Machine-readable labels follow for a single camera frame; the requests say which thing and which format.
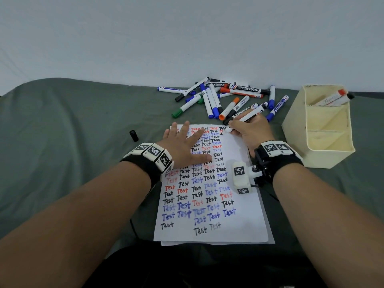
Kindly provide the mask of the pile of capped whiteboard markers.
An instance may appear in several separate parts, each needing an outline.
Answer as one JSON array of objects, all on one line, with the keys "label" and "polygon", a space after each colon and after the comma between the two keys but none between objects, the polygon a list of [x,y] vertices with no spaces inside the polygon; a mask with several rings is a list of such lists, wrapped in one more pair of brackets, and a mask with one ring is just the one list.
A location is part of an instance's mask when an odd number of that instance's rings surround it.
[{"label": "pile of capped whiteboard markers", "polygon": [[[244,86],[235,81],[225,81],[205,77],[194,86],[187,90],[158,87],[159,92],[169,92],[178,94],[176,102],[185,99],[185,104],[180,106],[172,118],[180,117],[187,109],[195,104],[204,104],[209,119],[219,119],[223,124],[227,124],[230,117],[239,114],[240,109],[250,98],[262,99],[268,96],[268,110],[272,113],[267,116],[270,121],[280,107],[289,99],[285,96],[279,103],[276,100],[276,87],[271,85],[268,89],[255,88],[250,85]],[[258,104],[252,104],[251,108],[256,108]]]}]

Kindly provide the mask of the person's black clothing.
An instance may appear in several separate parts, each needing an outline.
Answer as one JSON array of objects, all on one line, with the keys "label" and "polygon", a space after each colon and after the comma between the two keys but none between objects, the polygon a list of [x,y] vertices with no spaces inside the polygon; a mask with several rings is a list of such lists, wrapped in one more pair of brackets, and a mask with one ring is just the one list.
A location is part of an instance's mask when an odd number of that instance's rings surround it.
[{"label": "person's black clothing", "polygon": [[205,247],[141,241],[108,256],[81,288],[328,288],[302,257],[214,260]]}]

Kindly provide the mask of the left wrist marker band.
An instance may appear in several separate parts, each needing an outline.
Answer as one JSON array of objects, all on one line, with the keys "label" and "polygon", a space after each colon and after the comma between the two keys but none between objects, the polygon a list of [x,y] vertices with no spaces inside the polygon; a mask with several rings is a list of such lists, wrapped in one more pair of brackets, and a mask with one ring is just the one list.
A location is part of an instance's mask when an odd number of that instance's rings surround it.
[{"label": "left wrist marker band", "polygon": [[151,189],[163,181],[174,168],[174,161],[167,149],[155,143],[142,143],[128,152],[121,160],[135,164],[151,179]]}]

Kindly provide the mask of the person's right hand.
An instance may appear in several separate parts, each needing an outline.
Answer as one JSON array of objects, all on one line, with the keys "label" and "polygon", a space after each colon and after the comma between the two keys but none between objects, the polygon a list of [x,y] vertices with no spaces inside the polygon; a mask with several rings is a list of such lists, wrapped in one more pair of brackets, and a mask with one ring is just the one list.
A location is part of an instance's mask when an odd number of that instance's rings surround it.
[{"label": "person's right hand", "polygon": [[252,158],[255,158],[254,150],[257,149],[261,145],[261,143],[270,140],[274,141],[276,139],[272,133],[269,122],[262,114],[253,117],[249,122],[242,122],[238,120],[250,111],[251,109],[245,111],[236,120],[230,121],[228,123],[228,126],[229,124],[244,124],[244,132],[242,135],[242,139],[248,147],[250,156]]}]

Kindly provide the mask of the person's right forearm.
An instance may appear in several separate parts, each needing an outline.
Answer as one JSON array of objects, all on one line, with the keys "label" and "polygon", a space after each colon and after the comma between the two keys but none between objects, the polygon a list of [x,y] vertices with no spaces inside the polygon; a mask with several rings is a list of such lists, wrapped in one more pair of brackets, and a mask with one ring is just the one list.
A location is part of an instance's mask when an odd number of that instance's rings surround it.
[{"label": "person's right forearm", "polygon": [[273,188],[303,250],[328,287],[384,287],[384,223],[300,164]]}]

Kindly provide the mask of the black-capped white marker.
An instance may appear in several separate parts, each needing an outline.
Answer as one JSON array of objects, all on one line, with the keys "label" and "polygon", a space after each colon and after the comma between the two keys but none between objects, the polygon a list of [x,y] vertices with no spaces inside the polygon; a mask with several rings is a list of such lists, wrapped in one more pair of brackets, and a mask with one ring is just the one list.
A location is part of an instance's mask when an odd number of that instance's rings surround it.
[{"label": "black-capped white marker", "polygon": [[347,93],[347,94],[343,95],[342,97],[338,98],[337,100],[329,103],[328,106],[342,106],[354,98],[355,98],[354,94]]}]

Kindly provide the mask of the right wrist marker band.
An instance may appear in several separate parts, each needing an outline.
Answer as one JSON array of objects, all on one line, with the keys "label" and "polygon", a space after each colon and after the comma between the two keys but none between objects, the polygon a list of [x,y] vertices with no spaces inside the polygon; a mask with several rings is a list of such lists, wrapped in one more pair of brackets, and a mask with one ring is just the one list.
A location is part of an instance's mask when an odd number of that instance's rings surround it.
[{"label": "right wrist marker band", "polygon": [[258,148],[254,149],[254,153],[265,181],[270,184],[273,183],[275,174],[282,167],[289,164],[304,165],[302,157],[281,140],[262,142]]}]

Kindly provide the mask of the cream plastic pen holder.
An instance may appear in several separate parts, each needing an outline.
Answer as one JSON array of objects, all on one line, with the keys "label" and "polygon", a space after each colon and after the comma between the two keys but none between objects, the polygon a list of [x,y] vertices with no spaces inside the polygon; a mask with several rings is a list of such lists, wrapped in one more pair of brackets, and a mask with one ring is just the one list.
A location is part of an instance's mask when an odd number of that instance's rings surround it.
[{"label": "cream plastic pen holder", "polygon": [[287,143],[307,168],[330,169],[355,152],[350,101],[314,105],[340,89],[348,91],[341,85],[302,86],[281,124]]}]

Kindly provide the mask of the person's left forearm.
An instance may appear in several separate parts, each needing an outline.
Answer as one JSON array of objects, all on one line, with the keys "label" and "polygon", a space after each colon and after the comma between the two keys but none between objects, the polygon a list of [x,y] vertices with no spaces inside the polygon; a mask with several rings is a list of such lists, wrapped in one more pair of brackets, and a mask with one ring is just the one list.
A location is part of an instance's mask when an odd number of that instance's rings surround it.
[{"label": "person's left forearm", "polygon": [[0,288],[80,288],[151,189],[120,162],[0,240]]}]

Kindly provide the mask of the person's left hand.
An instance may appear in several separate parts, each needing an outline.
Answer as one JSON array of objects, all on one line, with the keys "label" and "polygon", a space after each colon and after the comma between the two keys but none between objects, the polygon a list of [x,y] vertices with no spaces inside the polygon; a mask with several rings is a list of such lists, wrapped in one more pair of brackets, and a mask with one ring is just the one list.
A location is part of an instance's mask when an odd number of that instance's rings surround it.
[{"label": "person's left hand", "polygon": [[174,161],[174,168],[180,169],[191,165],[191,148],[204,134],[205,129],[200,128],[190,137],[182,139],[179,136],[177,122],[173,122],[170,126],[171,139],[169,142],[158,141],[156,144],[168,150]]}]

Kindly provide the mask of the grey-green table cloth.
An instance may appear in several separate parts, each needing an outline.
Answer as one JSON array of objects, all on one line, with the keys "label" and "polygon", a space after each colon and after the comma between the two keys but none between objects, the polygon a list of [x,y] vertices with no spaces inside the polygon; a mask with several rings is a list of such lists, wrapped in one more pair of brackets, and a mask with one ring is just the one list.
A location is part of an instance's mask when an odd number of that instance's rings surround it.
[{"label": "grey-green table cloth", "polygon": [[[384,94],[355,92],[350,111],[356,152],[333,169],[312,169],[384,221]],[[0,98],[0,238],[116,164],[137,143],[161,138],[176,108],[154,87],[49,78]],[[117,250],[153,240],[160,186],[146,198],[115,243]],[[206,245],[209,258],[307,259],[270,184],[259,193],[275,244]],[[198,248],[185,244],[177,248]]]}]

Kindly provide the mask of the wrist marker band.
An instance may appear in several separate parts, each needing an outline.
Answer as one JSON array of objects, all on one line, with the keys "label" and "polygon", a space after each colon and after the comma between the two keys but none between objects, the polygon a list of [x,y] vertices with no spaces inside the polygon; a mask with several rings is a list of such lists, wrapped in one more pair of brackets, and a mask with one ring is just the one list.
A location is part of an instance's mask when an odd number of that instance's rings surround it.
[{"label": "wrist marker band", "polygon": [[258,148],[254,149],[254,153],[265,181],[270,184],[273,183],[275,174],[282,167],[289,164],[304,165],[302,157],[281,140],[262,142]]},{"label": "wrist marker band", "polygon": [[121,160],[135,164],[151,179],[151,189],[163,181],[174,168],[174,161],[167,149],[155,143],[142,143],[128,152]]}]

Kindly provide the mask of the white whiteboard marker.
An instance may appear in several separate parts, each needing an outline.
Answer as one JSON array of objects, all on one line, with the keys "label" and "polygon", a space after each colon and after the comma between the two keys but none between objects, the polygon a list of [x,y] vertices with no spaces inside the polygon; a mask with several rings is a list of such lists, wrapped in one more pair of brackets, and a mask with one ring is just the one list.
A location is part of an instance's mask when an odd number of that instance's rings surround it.
[{"label": "white whiteboard marker", "polygon": [[[242,116],[240,119],[238,119],[239,121],[242,121],[242,122],[249,122],[253,117],[257,116],[258,114],[260,114],[261,112],[263,112],[264,110],[266,110],[268,108],[268,103],[267,102],[264,102],[262,104],[260,104],[259,106],[257,106],[256,108],[247,108],[247,110],[250,110],[250,112],[248,112],[246,115]],[[233,121],[233,120],[236,120],[239,116],[241,116],[243,113],[245,112],[242,111],[240,112],[239,114],[236,114],[232,117],[229,118],[228,122],[229,121]]]}]

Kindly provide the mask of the orange-capped white marker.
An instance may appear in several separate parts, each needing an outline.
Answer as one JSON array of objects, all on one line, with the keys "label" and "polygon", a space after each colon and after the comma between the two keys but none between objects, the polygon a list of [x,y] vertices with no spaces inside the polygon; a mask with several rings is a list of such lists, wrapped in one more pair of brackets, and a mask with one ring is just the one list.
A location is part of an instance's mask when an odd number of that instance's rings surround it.
[{"label": "orange-capped white marker", "polygon": [[346,94],[348,94],[348,91],[346,91],[345,89],[340,89],[340,90],[337,90],[336,92],[334,92],[333,94],[329,95],[328,97],[320,100],[319,102],[317,102],[316,104],[314,104],[315,106],[326,106],[326,105],[329,105],[331,104],[332,102],[338,100],[339,98],[345,96]]}]

